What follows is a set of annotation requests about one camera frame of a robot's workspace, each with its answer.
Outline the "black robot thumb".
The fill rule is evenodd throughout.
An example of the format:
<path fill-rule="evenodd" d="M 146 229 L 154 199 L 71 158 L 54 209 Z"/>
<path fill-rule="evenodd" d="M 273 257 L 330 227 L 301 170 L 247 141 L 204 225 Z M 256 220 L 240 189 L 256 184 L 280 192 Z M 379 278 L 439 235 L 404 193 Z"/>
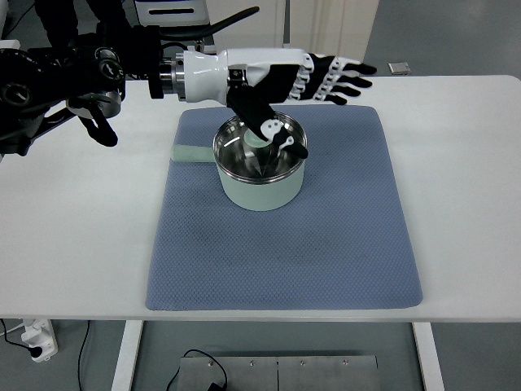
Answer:
<path fill-rule="evenodd" d="M 297 158 L 307 158 L 307 148 L 282 125 L 276 112 L 251 86 L 231 86 L 226 96 L 231 108 L 255 136 Z"/>

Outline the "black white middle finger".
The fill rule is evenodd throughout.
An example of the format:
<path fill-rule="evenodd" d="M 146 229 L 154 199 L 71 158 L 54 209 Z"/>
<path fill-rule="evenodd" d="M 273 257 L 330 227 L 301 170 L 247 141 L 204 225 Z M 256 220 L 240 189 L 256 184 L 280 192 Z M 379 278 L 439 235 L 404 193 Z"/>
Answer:
<path fill-rule="evenodd" d="M 309 83 L 298 100 L 345 100 L 361 94 L 361 79 L 339 79 L 331 82 Z"/>

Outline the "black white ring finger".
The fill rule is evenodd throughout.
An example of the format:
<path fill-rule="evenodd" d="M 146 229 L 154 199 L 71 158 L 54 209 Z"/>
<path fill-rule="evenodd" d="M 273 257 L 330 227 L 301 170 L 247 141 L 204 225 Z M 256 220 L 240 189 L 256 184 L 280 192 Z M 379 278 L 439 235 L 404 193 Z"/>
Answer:
<path fill-rule="evenodd" d="M 361 76 L 371 76 L 372 67 L 346 67 L 346 69 L 316 69 L 309 77 L 309 82 L 305 90 L 327 90 L 329 87 L 348 87 L 369 88 L 372 82 L 363 79 Z"/>

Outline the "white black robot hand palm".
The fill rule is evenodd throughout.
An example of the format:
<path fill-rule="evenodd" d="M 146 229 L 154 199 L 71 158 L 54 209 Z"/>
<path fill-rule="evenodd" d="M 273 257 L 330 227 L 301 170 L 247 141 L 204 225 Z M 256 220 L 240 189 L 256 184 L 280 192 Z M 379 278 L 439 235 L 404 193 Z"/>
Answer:
<path fill-rule="evenodd" d="M 301 49 L 235 48 L 217 55 L 183 51 L 175 60 L 175 93 L 189 103 L 226 104 L 232 86 L 250 86 L 264 101 L 297 99 L 314 70 Z"/>

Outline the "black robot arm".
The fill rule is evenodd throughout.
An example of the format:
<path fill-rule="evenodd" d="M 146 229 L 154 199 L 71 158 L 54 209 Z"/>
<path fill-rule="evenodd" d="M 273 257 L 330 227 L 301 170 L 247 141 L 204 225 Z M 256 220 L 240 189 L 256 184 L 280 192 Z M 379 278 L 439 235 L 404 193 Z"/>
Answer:
<path fill-rule="evenodd" d="M 376 68 L 338 55 L 302 49 L 239 48 L 206 55 L 164 57 L 172 41 L 157 27 L 102 26 L 62 46 L 1 52 L 1 152 L 28 153 L 33 142 L 77 116 L 90 137 L 113 147 L 108 119 L 119 112 L 125 79 L 147 79 L 150 95 L 218 102 L 232 109 L 255 136 L 304 159 L 305 146 L 275 122 L 273 105 L 287 100 L 346 104 L 370 87 Z"/>

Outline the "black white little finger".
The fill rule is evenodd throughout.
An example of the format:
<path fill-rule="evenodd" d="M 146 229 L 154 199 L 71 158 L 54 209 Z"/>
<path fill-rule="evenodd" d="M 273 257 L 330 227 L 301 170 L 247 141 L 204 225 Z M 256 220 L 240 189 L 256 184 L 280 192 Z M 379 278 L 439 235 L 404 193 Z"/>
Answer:
<path fill-rule="evenodd" d="M 349 72 L 352 73 L 352 77 L 358 75 L 371 76 L 377 73 L 376 67 L 354 59 L 313 53 L 309 53 L 309 57 L 313 61 L 313 75 L 315 77 L 324 78 L 326 75 L 348 76 Z"/>

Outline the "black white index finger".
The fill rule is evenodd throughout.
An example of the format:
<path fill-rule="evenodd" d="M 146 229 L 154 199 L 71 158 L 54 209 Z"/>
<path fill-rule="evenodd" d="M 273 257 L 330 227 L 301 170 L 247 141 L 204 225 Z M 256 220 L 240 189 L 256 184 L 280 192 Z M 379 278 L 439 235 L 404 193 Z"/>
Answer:
<path fill-rule="evenodd" d="M 344 87 L 334 87 L 331 90 L 310 90 L 310 91 L 301 91 L 291 92 L 289 94 L 290 100 L 314 100 L 320 102 L 332 102 L 337 105 L 345 105 L 347 103 L 347 98 L 344 96 L 345 88 Z"/>

